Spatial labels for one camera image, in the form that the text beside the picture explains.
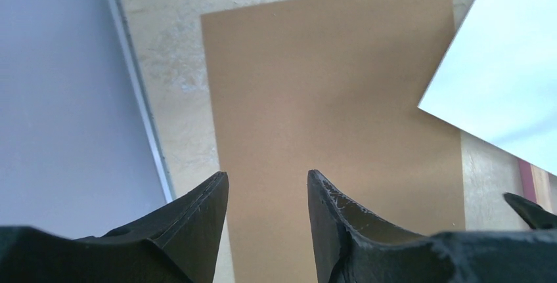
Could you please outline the brown cardboard backing board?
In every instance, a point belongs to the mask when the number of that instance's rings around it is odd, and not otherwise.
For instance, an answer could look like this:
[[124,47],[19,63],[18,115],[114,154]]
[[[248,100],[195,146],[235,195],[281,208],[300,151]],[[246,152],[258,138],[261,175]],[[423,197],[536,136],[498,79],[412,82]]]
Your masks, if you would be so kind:
[[307,173],[420,234],[465,228],[460,131],[418,103],[453,0],[288,0],[204,14],[237,282],[316,282]]

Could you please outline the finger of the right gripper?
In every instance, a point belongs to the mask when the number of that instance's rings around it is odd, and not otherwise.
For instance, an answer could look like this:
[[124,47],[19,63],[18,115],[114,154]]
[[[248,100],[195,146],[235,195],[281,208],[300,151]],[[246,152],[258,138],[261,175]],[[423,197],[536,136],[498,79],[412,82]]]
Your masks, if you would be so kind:
[[556,215],[546,211],[540,205],[509,192],[504,193],[504,200],[530,229],[556,229]]

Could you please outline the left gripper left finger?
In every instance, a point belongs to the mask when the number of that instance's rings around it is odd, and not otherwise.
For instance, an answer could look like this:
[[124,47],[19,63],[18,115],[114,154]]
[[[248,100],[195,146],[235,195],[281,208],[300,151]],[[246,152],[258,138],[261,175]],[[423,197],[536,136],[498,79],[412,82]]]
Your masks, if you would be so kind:
[[2,282],[212,282],[229,179],[217,172],[186,195],[106,233],[71,240],[1,228]]

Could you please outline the seascape photo print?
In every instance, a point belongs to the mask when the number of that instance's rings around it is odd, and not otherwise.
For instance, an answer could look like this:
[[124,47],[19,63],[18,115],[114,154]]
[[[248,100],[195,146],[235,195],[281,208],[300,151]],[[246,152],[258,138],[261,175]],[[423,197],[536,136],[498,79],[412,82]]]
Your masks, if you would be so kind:
[[556,0],[474,0],[419,108],[556,172]]

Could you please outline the pink picture frame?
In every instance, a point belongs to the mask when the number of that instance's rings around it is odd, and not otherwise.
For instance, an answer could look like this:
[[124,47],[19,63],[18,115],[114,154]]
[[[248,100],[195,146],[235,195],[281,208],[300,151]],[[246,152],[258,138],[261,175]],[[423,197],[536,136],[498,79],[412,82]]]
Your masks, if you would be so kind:
[[497,133],[519,157],[524,194],[553,211],[556,171],[556,0],[490,0]]

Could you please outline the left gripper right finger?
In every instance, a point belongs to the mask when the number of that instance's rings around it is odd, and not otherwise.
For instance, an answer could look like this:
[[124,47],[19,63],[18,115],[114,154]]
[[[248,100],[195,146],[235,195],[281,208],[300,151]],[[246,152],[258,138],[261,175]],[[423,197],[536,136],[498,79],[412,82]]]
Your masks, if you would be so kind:
[[423,236],[307,176],[319,282],[555,282],[556,229]]

